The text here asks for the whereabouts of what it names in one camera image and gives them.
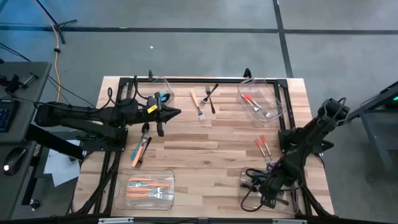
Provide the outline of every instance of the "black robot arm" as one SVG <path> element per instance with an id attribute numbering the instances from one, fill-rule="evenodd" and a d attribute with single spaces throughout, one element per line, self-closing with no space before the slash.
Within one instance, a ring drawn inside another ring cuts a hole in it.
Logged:
<path id="1" fill-rule="evenodd" d="M 164 135 L 162 123 L 168 122 L 181 110 L 168 107 L 161 101 L 168 96 L 155 93 L 149 96 L 146 105 L 135 98 L 127 98 L 106 108 L 87 108 L 49 102 L 38 106 L 35 123 L 41 127 L 65 126 L 93 134 L 101 141 L 119 142 L 126 138 L 125 125 L 157 123 L 159 136 Z"/>
<path id="2" fill-rule="evenodd" d="M 272 166 L 266 180 L 259 186 L 263 195 L 261 205 L 275 208 L 275 199 L 282 186 L 289 187 L 296 180 L 303 179 L 302 171 L 308 155 L 333 147 L 333 143 L 323 138 L 344 123 L 349 111 L 344 103 L 345 98 L 326 100 L 319 108 L 318 116 L 305 127 L 279 131 L 280 146 L 285 154 Z"/>

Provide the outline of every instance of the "orange-handled utensil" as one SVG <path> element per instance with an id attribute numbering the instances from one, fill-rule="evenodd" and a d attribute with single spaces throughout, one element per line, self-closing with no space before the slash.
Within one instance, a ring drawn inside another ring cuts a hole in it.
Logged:
<path id="1" fill-rule="evenodd" d="M 128 187 L 127 192 L 150 192 L 151 189 L 139 188 L 139 187 Z"/>
<path id="2" fill-rule="evenodd" d="M 258 107 L 261 108 L 261 106 L 258 105 L 258 103 L 257 103 L 256 101 L 254 101 L 254 99 L 253 99 L 253 97 L 251 97 L 251 95 L 245 94 L 244 97 L 245 97 L 246 99 L 250 100 L 251 102 L 253 102 L 256 106 L 258 106 Z"/>
<path id="3" fill-rule="evenodd" d="M 267 159 L 266 154 L 265 154 L 264 151 L 262 150 L 262 147 L 261 147 L 261 145 L 260 145 L 260 141 L 259 141 L 258 139 L 256 139 L 256 144 L 257 144 L 257 146 L 259 147 L 259 149 L 260 149 L 262 155 L 264 156 L 264 158 Z"/>
<path id="4" fill-rule="evenodd" d="M 153 180 L 155 180 L 155 179 L 132 177 L 132 178 L 129 179 L 129 182 L 133 182 L 133 181 L 153 181 Z"/>
<path id="5" fill-rule="evenodd" d="M 149 194 L 134 194 L 134 193 L 129 193 L 126 194 L 127 198 L 145 198 L 145 197 L 150 197 Z"/>
<path id="6" fill-rule="evenodd" d="M 268 148 L 266 136 L 265 135 L 261 135 L 260 138 L 261 138 L 262 143 L 264 143 L 264 145 L 266 146 L 268 154 L 269 154 L 269 157 L 271 158 L 271 161 L 272 161 L 272 155 L 271 155 L 271 151 Z"/>
<path id="7" fill-rule="evenodd" d="M 148 188 L 140 188 L 140 187 L 128 187 L 127 192 L 164 192 L 167 191 L 166 188 L 163 187 L 156 187 L 154 189 L 148 189 Z"/>
<path id="8" fill-rule="evenodd" d="M 142 151 L 142 146 L 140 146 L 140 148 L 138 149 L 134 160 L 132 161 L 132 164 L 131 164 L 132 167 L 135 167 L 137 165 L 137 162 L 139 160 L 139 156 L 141 155 L 141 151 Z"/>
<path id="9" fill-rule="evenodd" d="M 170 187 L 168 183 L 151 183 L 151 184 L 143 184 L 139 182 L 131 182 L 128 183 L 128 187 Z"/>
<path id="10" fill-rule="evenodd" d="M 134 193 L 128 193 L 126 194 L 126 198 L 148 198 L 148 197 L 155 197 L 158 199 L 170 199 L 172 198 L 172 195 L 169 194 L 163 194 L 163 193 L 149 193 L 149 194 L 134 194 Z"/>

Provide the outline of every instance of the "wooden table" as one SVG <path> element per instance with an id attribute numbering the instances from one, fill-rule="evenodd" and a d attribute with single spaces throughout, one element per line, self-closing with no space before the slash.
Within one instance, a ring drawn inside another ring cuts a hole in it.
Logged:
<path id="1" fill-rule="evenodd" d="M 108 87 L 116 93 L 119 78 L 104 77 L 97 107 L 104 105 L 108 100 Z M 287 80 L 295 124 L 302 127 L 312 119 L 304 80 Z M 151 124 L 150 135 L 153 140 L 146 151 L 141 169 L 174 171 L 176 191 L 173 207 L 167 211 L 117 210 L 113 207 L 112 216 L 291 217 L 267 211 L 245 212 L 240 209 L 237 201 L 241 169 L 264 167 L 264 158 L 254 140 L 265 134 L 274 159 L 280 157 L 278 119 L 267 123 L 263 128 L 255 128 L 236 101 L 237 84 L 220 84 L 211 97 L 216 114 L 212 114 L 210 105 L 206 105 L 202 110 L 206 120 L 199 122 L 196 108 L 190 98 L 190 90 L 195 90 L 200 101 L 205 96 L 206 85 L 209 84 L 171 83 L 175 99 L 170 106 L 179 108 L 182 112 L 164 125 L 165 136 L 162 138 L 157 136 L 155 124 Z M 119 171 L 133 169 L 130 155 L 141 137 L 141 126 L 127 126 L 129 137 Z M 76 209 L 84 204 L 98 185 L 103 157 L 103 152 L 94 152 L 83 163 L 75 191 Z M 309 189 L 326 211 L 333 213 L 325 171 L 319 158 L 308 157 L 305 173 Z M 105 190 L 102 206 L 106 203 L 107 194 Z"/>

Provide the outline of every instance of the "concrete floor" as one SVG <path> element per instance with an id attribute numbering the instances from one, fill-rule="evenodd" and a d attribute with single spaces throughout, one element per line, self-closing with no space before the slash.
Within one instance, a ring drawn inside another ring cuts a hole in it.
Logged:
<path id="1" fill-rule="evenodd" d="M 58 22 L 78 19 L 76 26 L 277 27 L 272 0 L 42 2 Z M 279 0 L 279 4 L 286 29 L 398 29 L 394 0 Z M 1 23 L 46 25 L 28 0 L 5 3 Z M 94 104 L 105 75 L 146 75 L 151 69 L 155 75 L 240 77 L 249 67 L 255 77 L 286 77 L 277 34 L 66 32 L 65 38 L 59 59 L 62 85 Z M 397 81 L 398 35 L 286 35 L 286 39 L 294 77 L 305 79 L 313 115 L 330 97 L 346 96 L 354 110 Z M 51 32 L 0 30 L 0 42 L 31 60 L 53 62 Z M 0 58 L 21 60 L 1 49 Z M 65 96 L 84 105 L 68 93 Z M 55 97 L 55 88 L 47 85 L 42 101 Z M 324 157 L 335 213 L 397 222 L 398 184 L 377 178 L 379 156 L 360 120 L 338 128 L 327 140 L 335 143 Z"/>

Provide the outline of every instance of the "orange handle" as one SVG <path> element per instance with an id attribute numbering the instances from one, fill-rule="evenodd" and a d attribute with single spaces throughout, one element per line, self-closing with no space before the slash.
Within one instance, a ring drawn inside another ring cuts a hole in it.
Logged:
<path id="1" fill-rule="evenodd" d="M 128 187 L 127 192 L 148 192 L 149 189 L 139 188 L 139 187 Z"/>
<path id="2" fill-rule="evenodd" d="M 134 181 L 153 181 L 153 179 L 150 178 L 130 178 L 129 182 L 134 182 Z"/>
<path id="3" fill-rule="evenodd" d="M 261 141 L 262 141 L 262 143 L 264 143 L 265 145 L 267 144 L 267 140 L 266 140 L 266 136 L 265 136 L 265 135 L 262 135 L 262 136 L 261 136 Z"/>
<path id="4" fill-rule="evenodd" d="M 254 101 L 254 99 L 251 97 L 251 95 L 245 94 L 244 96 L 246 99 L 250 100 L 250 101 Z"/>
<path id="5" fill-rule="evenodd" d="M 257 146 L 259 147 L 259 149 L 262 150 L 261 145 L 260 145 L 260 141 L 259 141 L 258 139 L 256 139 L 256 144 L 257 144 Z"/>
<path id="6" fill-rule="evenodd" d="M 170 187 L 170 184 L 147 184 L 147 187 Z"/>
<path id="7" fill-rule="evenodd" d="M 137 154 L 131 164 L 132 167 L 135 167 L 137 165 L 138 159 L 139 159 L 139 155 L 141 155 L 141 151 L 142 151 L 142 146 L 138 149 Z"/>
<path id="8" fill-rule="evenodd" d="M 126 194 L 126 198 L 144 198 L 149 197 L 149 194 Z"/>

